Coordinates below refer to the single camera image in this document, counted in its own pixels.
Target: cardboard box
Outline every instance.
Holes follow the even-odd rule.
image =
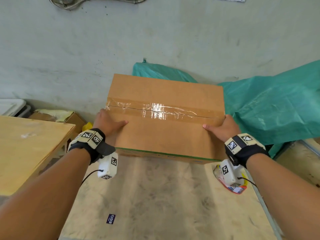
[[[30,115],[29,119],[34,120],[45,120],[45,121],[53,121],[56,122],[57,117],[47,114],[41,113],[39,111],[35,111],[32,115]],[[82,127],[86,124],[84,119],[82,119],[77,113],[71,112],[71,115],[68,116],[62,123],[73,124],[75,125],[74,132],[72,134],[71,139],[74,139],[80,132],[82,132]]]
[[[221,86],[115,74],[107,108],[129,123],[118,133],[119,155],[205,164],[226,159],[224,144],[202,128],[225,119]]]

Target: white container lid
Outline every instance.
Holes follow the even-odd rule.
[[[25,105],[23,99],[0,98],[0,115],[15,116]]]

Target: black cable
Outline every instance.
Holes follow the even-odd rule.
[[[244,179],[246,181],[249,181],[250,183],[252,183],[255,187],[257,187],[257,185],[253,182],[251,182],[249,179],[245,178],[245,177],[238,177],[238,179]]]
[[[98,170],[94,170],[94,171],[92,171],[91,173],[89,173],[88,174],[88,176],[82,181],[82,183],[81,183],[81,185],[84,183],[84,181],[91,175],[91,174],[93,174],[94,172],[98,172],[98,171],[100,171],[100,172],[103,172],[103,170],[102,169],[98,169]]]

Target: wooden table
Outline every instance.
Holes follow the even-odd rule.
[[[66,143],[75,125],[0,116],[0,195],[36,177]]]
[[[231,193],[214,177],[216,163],[118,162],[114,178],[94,173],[84,182],[60,239],[276,239],[252,186]],[[92,164],[87,174],[97,168]],[[113,225],[106,224],[109,214],[116,215]]]

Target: wrist-mounted tracker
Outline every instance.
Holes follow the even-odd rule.
[[[100,158],[108,156],[116,151],[115,147],[105,142],[105,139],[106,136],[100,129],[94,128],[85,130],[70,142],[68,152],[74,148],[84,148],[90,154],[90,164],[95,163]]]
[[[270,156],[264,145],[258,142],[248,133],[236,135],[225,143],[226,154],[234,166],[242,165],[246,168],[246,163],[254,154],[262,153]]]

